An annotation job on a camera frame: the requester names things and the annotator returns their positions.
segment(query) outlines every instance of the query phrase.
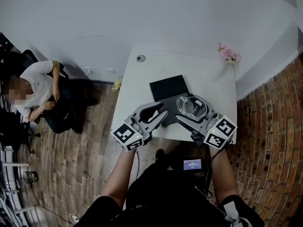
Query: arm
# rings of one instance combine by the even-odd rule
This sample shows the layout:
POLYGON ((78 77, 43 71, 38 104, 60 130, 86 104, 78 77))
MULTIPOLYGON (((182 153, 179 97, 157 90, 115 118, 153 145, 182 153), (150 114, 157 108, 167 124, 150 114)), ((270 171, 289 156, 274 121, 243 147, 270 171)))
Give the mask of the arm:
POLYGON ((41 105, 40 107, 38 107, 37 109, 35 110, 31 110, 30 114, 28 117, 26 117, 26 119, 30 122, 33 122, 35 121, 39 116, 40 114, 42 114, 44 111, 44 107, 43 105, 41 105))
POLYGON ((50 102, 50 101, 46 101, 44 104, 42 104, 40 107, 38 107, 35 110, 30 111, 29 116, 26 117, 26 119, 30 122, 35 121, 40 114, 43 113, 44 110, 52 110, 56 105, 56 102, 50 102))
MULTIPOLYGON (((209 150, 211 157, 218 152, 217 149, 211 146, 209 150)), ((212 171, 214 195, 218 205, 229 195, 239 195, 236 178, 225 149, 214 158, 212 171)))
POLYGON ((135 150, 130 152, 125 152, 123 150, 121 152, 117 164, 110 174, 102 193, 102 196, 114 199, 120 208, 123 208, 126 198, 134 155, 135 150))
POLYGON ((58 87, 59 83, 59 75, 60 75, 60 63, 58 61, 52 61, 53 62, 53 97, 55 98, 55 101, 57 102, 60 98, 60 91, 58 87))

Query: red brick wall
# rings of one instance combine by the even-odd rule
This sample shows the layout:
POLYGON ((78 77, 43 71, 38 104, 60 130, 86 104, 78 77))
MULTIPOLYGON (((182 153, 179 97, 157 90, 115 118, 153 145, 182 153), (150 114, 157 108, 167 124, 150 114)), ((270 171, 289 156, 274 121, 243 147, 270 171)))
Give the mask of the red brick wall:
POLYGON ((265 221, 288 225, 303 194, 303 56, 237 103, 228 149, 239 193, 265 221))

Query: hand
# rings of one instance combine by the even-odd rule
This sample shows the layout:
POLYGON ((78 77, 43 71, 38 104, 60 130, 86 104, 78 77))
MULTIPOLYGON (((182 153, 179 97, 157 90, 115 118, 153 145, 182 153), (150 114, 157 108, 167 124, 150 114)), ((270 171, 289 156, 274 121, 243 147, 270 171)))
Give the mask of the hand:
POLYGON ((60 90, 59 90, 58 86, 53 87, 53 97, 54 97, 55 101, 58 102, 58 100, 60 98, 60 90))
POLYGON ((46 101, 42 106, 44 110, 52 110, 56 105, 56 102, 46 101))

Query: black chair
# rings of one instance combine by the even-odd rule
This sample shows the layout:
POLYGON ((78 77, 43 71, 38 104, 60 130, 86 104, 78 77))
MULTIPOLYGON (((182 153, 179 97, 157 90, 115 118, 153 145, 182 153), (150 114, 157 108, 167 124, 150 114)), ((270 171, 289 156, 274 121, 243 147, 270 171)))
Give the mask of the black chair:
MULTIPOLYGON (((15 75, 20 77, 21 74, 33 63, 38 62, 35 55, 31 50, 25 50, 22 54, 18 52, 11 52, 8 55, 8 58, 4 61, 4 67, 8 68, 7 74, 9 76, 15 75)), ((60 63, 60 73, 64 75, 65 79, 69 79, 69 76, 64 71, 64 65, 60 63)))
POLYGON ((0 143, 1 148, 4 151, 6 146, 12 146, 15 153, 20 149, 21 144, 25 144, 31 154, 35 152, 31 150, 28 137, 29 134, 29 122, 20 123, 20 116, 13 112, 6 112, 0 107, 0 118, 3 124, 0 124, 0 143))

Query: small screen display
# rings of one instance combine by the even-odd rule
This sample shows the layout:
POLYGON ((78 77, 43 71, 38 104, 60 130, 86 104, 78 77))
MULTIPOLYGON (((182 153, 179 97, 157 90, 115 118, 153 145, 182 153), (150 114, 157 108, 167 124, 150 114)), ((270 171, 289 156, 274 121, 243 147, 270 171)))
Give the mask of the small screen display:
POLYGON ((183 161, 183 170, 197 170, 201 169, 201 159, 183 161))

